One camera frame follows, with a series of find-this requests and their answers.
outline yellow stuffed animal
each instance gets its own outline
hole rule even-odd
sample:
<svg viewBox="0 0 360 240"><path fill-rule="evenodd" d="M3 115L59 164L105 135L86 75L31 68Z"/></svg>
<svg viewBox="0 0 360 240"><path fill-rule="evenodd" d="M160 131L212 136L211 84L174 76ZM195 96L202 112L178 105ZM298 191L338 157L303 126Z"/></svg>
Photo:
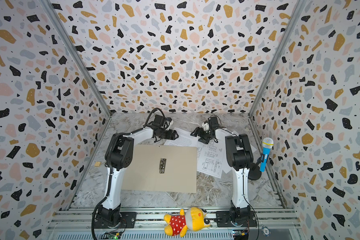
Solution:
<svg viewBox="0 0 360 240"><path fill-rule="evenodd" d="M184 214L184 209L180 210L180 215L164 216L164 221L168 223L168 226L164 228L165 234L168 236L176 236L180 234L180 237L184 237L187 230L198 231L202 228L211 226L206 216L206 210L199 209L198 207L191 207L187 213Z"/></svg>

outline clipboard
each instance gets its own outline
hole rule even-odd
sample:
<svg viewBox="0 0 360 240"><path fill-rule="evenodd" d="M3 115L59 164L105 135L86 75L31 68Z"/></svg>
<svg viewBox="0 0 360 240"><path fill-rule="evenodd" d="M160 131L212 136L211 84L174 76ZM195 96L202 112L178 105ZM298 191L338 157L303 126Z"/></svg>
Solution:
<svg viewBox="0 0 360 240"><path fill-rule="evenodd" d="M196 177L196 147L138 144L121 189L196 193Z"/></svg>

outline marble tabletop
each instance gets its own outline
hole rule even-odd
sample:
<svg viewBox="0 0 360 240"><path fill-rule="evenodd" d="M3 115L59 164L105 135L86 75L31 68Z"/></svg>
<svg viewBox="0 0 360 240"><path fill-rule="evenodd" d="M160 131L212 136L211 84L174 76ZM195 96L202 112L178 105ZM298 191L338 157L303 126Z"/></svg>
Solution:
<svg viewBox="0 0 360 240"><path fill-rule="evenodd" d="M171 117L173 125L171 128L179 127L192 132L211 114L201 113L171 113L166 116ZM228 130L236 130L239 133L246 133L250 143L257 148L247 114L216 114L222 122L222 126ZM107 150L110 138L117 132L130 132L140 128L146 118L147 113L115 113L111 123L100 143L99 149L89 167L88 173L71 204L71 208L94 208L104 197L106 187L107 169L104 166L104 155ZM163 145L165 140L154 143L154 139L148 139L141 144ZM260 156L259 151L254 152L254 159ZM101 165L95 167L94 163L100 161ZM221 179L197 172L197 192L178 193L178 192L156 192L156 191L137 191L121 190L122 207L190 207L190 206L213 206L230 207L233 194L232 172L222 172ZM278 195L273 193L273 189L266 172L256 181L248 181L248 197L253 207L259 206L279 206Z"/></svg>

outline plush toy leg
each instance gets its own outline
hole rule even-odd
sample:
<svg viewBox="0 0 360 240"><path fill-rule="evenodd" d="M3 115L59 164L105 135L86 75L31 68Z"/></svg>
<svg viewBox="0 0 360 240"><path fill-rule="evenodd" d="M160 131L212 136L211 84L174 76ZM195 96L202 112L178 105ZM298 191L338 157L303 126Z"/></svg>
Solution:
<svg viewBox="0 0 360 240"><path fill-rule="evenodd" d="M172 217L171 215L165 214L164 215L164 221L169 224L169 221L171 220L171 217Z"/></svg>
<svg viewBox="0 0 360 240"><path fill-rule="evenodd" d="M185 234L187 233L187 230L188 230L188 227L187 227L187 225L185 225L185 227L183 227L183 229L180 232L180 237L184 237Z"/></svg>
<svg viewBox="0 0 360 240"><path fill-rule="evenodd" d="M170 225L168 225L168 226L166 226L166 227L164 228L164 232L165 232L165 234L167 234L168 236L172 236L172 234L173 234L173 230L172 230L172 228L171 228Z"/></svg>

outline microphone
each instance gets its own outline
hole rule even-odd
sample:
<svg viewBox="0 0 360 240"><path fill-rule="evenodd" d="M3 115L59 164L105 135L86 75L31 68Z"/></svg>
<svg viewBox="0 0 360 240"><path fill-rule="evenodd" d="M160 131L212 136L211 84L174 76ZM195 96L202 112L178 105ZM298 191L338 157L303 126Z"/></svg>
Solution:
<svg viewBox="0 0 360 240"><path fill-rule="evenodd" d="M273 140L270 137L266 137L263 140L263 153L261 155L261 165L260 165L260 171L264 172L265 165L267 163L267 159L269 156L269 152L271 151L271 148L273 147Z"/></svg>

